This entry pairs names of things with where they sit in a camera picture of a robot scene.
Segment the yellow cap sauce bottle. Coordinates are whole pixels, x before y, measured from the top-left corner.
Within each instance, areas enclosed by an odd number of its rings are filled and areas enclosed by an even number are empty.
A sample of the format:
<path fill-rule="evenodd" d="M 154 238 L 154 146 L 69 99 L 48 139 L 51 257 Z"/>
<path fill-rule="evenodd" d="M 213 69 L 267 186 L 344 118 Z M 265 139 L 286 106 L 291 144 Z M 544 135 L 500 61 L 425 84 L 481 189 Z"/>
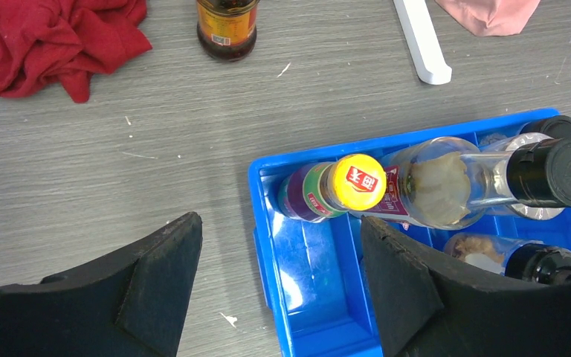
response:
<path fill-rule="evenodd" d="M 373 208 L 386 187 L 386 173 L 376 159 L 352 154 L 295 170 L 280 184 L 277 204 L 288 218 L 318 223 Z"/>

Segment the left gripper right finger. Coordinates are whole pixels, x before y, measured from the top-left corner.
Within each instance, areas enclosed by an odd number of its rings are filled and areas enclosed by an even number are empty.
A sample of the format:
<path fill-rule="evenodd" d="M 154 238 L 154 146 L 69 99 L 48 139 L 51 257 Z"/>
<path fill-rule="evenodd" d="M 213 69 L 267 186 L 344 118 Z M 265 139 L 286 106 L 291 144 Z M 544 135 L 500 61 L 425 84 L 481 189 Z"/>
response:
<path fill-rule="evenodd" d="M 373 216 L 361 243 L 385 356 L 571 356 L 571 266 L 504 277 Z"/>

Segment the clear bottle black cap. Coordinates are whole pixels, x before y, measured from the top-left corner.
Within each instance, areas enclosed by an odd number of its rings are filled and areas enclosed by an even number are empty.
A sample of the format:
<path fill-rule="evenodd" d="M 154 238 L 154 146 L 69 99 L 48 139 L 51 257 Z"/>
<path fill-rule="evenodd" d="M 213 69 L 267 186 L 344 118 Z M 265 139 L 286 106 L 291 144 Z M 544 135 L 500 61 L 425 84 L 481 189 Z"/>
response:
<path fill-rule="evenodd" d="M 482 151 L 444 136 L 386 155 L 382 200 L 363 212 L 404 225 L 460 230 L 510 206 L 571 208 L 571 138 Z"/>

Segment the red lid chili jar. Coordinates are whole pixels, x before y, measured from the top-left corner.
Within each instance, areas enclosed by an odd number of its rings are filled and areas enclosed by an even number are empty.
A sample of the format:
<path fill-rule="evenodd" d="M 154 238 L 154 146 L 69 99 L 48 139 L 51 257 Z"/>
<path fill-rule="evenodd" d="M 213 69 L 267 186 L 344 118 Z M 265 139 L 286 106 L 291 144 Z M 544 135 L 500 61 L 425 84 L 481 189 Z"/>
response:
<path fill-rule="evenodd" d="M 254 49 L 258 0 L 198 0 L 197 35 L 214 59 L 236 62 Z"/>

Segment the blue plastic divided bin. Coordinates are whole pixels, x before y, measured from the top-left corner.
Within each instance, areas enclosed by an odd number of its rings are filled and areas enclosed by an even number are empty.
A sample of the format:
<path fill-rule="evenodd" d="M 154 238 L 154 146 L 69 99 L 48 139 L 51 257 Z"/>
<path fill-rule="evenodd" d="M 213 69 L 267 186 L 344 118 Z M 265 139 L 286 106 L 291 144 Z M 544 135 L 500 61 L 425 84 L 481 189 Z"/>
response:
<path fill-rule="evenodd" d="M 266 303 L 274 315 L 283 355 L 385 356 L 364 265 L 363 211 L 318 223 L 288 218 L 277 204 L 286 177 L 306 164 L 338 161 L 352 154 L 369 155 L 382 166 L 386 155 L 444 136 L 470 141 L 482 151 L 514 150 L 551 138 L 536 132 L 520 134 L 520 130 L 556 115 L 560 114 L 555 109 L 539 109 L 253 161 L 248 181 L 254 239 Z M 571 250 L 571 208 L 512 205 L 509 209 L 509 214 L 493 210 L 454 231 L 379 219 L 443 253 L 448 240 L 461 232 L 535 240 Z"/>

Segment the small black cap shaker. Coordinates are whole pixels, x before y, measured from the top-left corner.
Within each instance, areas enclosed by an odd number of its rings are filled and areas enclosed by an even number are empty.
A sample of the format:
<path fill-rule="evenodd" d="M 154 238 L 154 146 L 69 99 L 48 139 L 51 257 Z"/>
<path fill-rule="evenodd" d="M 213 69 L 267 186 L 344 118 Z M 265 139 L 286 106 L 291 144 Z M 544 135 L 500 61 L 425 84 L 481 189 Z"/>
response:
<path fill-rule="evenodd" d="M 541 241 L 461 232 L 444 252 L 495 274 L 544 285 L 571 282 L 571 250 Z"/>

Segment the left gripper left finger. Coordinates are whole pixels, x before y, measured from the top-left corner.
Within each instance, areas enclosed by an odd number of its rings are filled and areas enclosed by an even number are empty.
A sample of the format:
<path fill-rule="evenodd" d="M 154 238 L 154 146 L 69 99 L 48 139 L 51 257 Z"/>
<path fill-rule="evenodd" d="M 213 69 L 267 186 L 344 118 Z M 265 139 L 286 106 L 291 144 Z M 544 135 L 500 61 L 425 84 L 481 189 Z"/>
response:
<path fill-rule="evenodd" d="M 189 212 L 37 284 L 0 286 L 0 356 L 174 356 L 202 242 Z"/>

